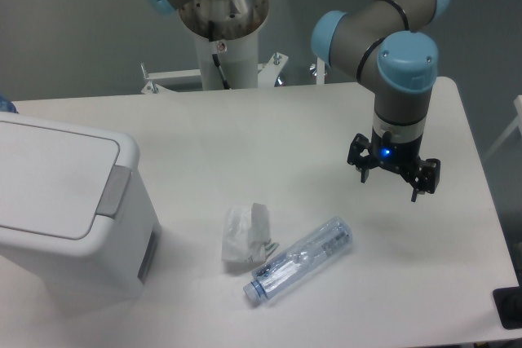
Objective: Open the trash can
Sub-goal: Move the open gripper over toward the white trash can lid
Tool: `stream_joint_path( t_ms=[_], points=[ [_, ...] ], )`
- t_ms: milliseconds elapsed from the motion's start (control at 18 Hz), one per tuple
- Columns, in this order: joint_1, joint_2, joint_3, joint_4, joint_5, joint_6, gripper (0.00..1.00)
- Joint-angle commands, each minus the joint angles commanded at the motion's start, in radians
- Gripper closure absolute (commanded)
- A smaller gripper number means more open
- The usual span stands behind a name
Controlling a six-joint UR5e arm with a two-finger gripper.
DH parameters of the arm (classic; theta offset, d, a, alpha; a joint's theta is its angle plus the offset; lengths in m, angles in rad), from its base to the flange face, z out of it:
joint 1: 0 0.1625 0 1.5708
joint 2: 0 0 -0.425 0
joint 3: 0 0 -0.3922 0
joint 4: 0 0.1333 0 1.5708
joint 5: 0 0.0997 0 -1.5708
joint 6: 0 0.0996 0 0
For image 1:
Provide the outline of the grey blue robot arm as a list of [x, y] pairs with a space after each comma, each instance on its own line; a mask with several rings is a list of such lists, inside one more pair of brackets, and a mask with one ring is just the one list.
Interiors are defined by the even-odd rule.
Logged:
[[[207, 90], [259, 86], [258, 32], [268, 0], [148, 0], [161, 14], [175, 12], [196, 39]], [[423, 160], [422, 136], [438, 74], [439, 51], [422, 29], [450, 0], [372, 0], [350, 15], [324, 14], [312, 31], [315, 56], [374, 94], [372, 134], [356, 135], [347, 161], [367, 179], [374, 168], [400, 175], [414, 195], [433, 193], [440, 162]]]

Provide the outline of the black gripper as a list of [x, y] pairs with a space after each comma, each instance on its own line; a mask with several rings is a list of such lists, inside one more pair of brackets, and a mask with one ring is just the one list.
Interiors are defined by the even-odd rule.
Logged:
[[411, 201], [415, 202], [419, 194], [433, 194], [440, 181], [440, 160], [419, 157], [422, 137], [423, 134], [408, 143], [393, 143], [372, 130], [370, 142], [363, 134], [356, 134], [347, 163], [360, 173], [362, 183], [376, 167], [400, 175], [413, 188]]

